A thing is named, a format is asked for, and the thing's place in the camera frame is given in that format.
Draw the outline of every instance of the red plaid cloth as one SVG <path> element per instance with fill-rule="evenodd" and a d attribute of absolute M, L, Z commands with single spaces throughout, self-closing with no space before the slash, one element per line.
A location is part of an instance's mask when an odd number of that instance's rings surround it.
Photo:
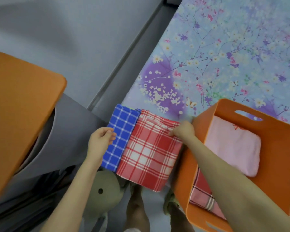
<path fill-rule="evenodd" d="M 214 199 L 212 191 L 204 175 L 201 173 L 200 168 L 197 170 L 189 202 L 210 211 L 222 219 L 226 219 Z"/>
<path fill-rule="evenodd" d="M 179 124 L 142 110 L 116 174 L 153 191 L 161 191 L 182 146 L 181 140 L 168 135 Z"/>

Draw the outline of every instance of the floral bedsheet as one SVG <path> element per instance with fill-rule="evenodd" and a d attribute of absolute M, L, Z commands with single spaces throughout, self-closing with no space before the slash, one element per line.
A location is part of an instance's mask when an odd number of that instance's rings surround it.
<path fill-rule="evenodd" d="M 123 104 L 182 121 L 220 98 L 290 123 L 290 0 L 183 0 Z"/>

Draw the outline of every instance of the blue checkered cloth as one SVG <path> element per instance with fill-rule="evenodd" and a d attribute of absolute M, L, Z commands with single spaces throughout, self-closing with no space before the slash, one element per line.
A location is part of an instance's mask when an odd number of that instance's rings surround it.
<path fill-rule="evenodd" d="M 121 104 L 116 105 L 107 126 L 114 128 L 114 132 L 117 133 L 117 136 L 113 144 L 108 146 L 103 156 L 102 167 L 116 172 L 141 111 L 140 109 L 134 110 Z"/>

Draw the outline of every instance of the towel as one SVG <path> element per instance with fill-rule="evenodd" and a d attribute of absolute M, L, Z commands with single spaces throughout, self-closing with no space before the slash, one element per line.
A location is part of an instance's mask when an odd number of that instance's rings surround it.
<path fill-rule="evenodd" d="M 109 145 L 102 160 L 102 167 L 116 172 L 120 158 L 128 143 L 135 124 L 141 114 L 140 109 L 131 109 L 117 104 L 107 127 L 114 128 L 117 134 L 112 145 Z"/>
<path fill-rule="evenodd" d="M 257 175 L 261 139 L 256 134 L 214 116 L 204 144 L 243 174 L 250 177 Z M 197 169 L 189 201 L 225 219 L 200 168 Z"/>
<path fill-rule="evenodd" d="M 169 136 L 179 124 L 142 110 L 116 174 L 153 191 L 161 191 L 182 146 L 181 140 Z"/>

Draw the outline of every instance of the leg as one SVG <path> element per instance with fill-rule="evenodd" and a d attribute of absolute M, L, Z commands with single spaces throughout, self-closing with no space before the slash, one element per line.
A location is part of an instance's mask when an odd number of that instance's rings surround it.
<path fill-rule="evenodd" d="M 194 232 L 185 214 L 179 209 L 179 203 L 171 190 L 165 197 L 163 211 L 171 215 L 171 232 Z"/>
<path fill-rule="evenodd" d="M 142 200 L 142 187 L 135 185 L 127 206 L 127 221 L 124 230 L 130 228 L 139 229 L 141 232 L 149 232 L 149 219 L 144 210 Z"/>

